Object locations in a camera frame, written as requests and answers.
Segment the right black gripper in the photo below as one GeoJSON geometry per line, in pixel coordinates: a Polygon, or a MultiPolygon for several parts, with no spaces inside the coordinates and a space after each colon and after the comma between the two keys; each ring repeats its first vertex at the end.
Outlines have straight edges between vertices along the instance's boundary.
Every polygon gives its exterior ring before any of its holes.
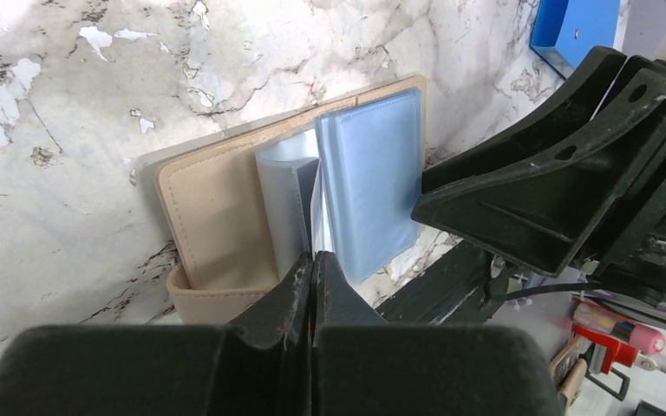
{"type": "Polygon", "coordinates": [[[591,54],[590,121],[528,158],[421,196],[414,220],[583,289],[666,301],[666,62],[591,54]]]}

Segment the silver credit card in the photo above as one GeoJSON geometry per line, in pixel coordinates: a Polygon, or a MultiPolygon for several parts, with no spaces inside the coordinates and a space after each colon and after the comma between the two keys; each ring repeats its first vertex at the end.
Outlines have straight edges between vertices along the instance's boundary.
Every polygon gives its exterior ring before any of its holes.
{"type": "Polygon", "coordinates": [[[321,162],[317,166],[310,201],[310,244],[314,254],[335,251],[321,162]]]}

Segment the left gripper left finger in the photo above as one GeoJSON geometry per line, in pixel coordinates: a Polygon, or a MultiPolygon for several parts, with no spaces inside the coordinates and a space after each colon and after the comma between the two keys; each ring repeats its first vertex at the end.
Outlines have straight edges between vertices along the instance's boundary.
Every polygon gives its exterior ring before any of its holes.
{"type": "Polygon", "coordinates": [[[307,415],[310,255],[223,325],[43,326],[0,358],[0,415],[307,415]]]}

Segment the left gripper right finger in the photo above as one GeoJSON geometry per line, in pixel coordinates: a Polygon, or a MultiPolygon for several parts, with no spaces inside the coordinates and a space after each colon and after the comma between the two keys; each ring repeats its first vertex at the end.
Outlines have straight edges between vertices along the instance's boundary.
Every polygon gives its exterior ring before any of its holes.
{"type": "Polygon", "coordinates": [[[373,308],[333,253],[313,266],[315,415],[561,415],[538,343],[487,323],[504,278],[483,250],[451,250],[373,308]]]}

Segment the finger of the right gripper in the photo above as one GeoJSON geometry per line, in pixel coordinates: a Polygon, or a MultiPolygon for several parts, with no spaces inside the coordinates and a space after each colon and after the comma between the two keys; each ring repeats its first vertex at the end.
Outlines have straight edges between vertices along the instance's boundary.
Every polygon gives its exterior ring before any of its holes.
{"type": "Polygon", "coordinates": [[[627,56],[596,46],[540,106],[479,145],[428,168],[422,190],[435,189],[528,159],[584,126],[622,69],[627,56]]]}

